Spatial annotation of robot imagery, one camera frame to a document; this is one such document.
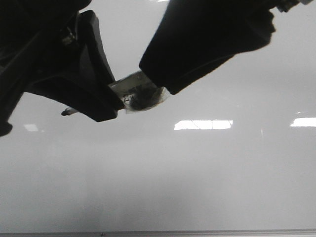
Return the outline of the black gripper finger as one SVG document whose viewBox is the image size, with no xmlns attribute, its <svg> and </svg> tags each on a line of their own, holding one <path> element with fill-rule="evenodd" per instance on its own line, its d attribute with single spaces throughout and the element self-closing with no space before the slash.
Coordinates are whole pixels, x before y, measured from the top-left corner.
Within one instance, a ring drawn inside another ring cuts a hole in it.
<svg viewBox="0 0 316 237">
<path fill-rule="evenodd" d="M 67 106 L 96 122 L 115 119 L 123 103 L 92 10 L 3 9 L 0 12 L 0 134 L 26 92 Z"/>
<path fill-rule="evenodd" d="M 139 67 L 171 94 L 270 43 L 272 0 L 171 0 Z"/>
</svg>

